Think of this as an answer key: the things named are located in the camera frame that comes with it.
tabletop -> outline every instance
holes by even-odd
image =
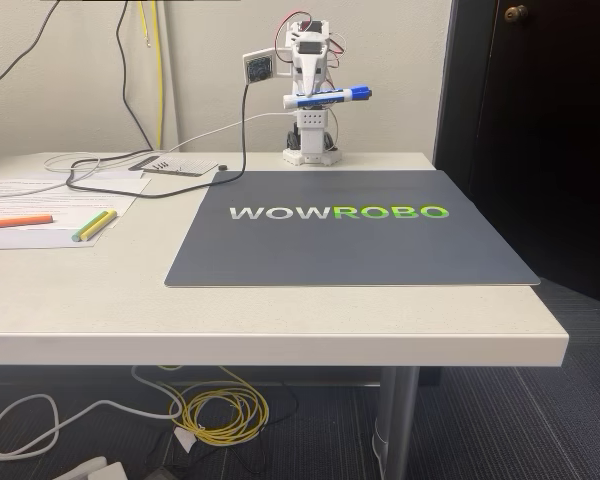
[[[234,170],[242,161],[240,152],[177,155]],[[0,178],[42,171],[50,156],[0,158]],[[433,166],[419,153],[359,153],[328,168]],[[248,169],[298,167],[279,153],[249,153]],[[145,174],[145,193],[211,175]],[[137,199],[93,248],[0,250],[0,364],[562,362],[568,335],[526,286],[167,288],[165,276],[204,194]]]

orange crayon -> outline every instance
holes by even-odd
[[[0,228],[37,225],[39,223],[53,223],[53,217],[51,215],[29,215],[26,217],[0,218]]]

table leg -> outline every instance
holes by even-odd
[[[373,433],[373,451],[380,462],[380,471],[384,473],[389,451],[389,431],[391,430],[391,414],[393,413],[393,392],[396,384],[396,367],[384,367],[380,380],[380,396],[378,398],[378,416]]]
[[[384,480],[405,480],[419,367],[385,367],[373,449]]]

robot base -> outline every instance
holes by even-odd
[[[309,165],[324,165],[326,167],[339,162],[342,159],[342,152],[334,150],[331,152],[323,153],[300,153],[300,150],[291,150],[289,148],[284,149],[282,157],[292,165],[299,167],[302,164]]]

small card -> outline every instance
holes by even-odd
[[[173,433],[175,434],[176,438],[180,441],[180,445],[182,445],[182,448],[184,448],[184,450],[187,453],[191,451],[191,447],[193,447],[193,444],[198,441],[198,439],[192,432],[190,432],[189,430],[185,430],[184,428],[176,427]]]

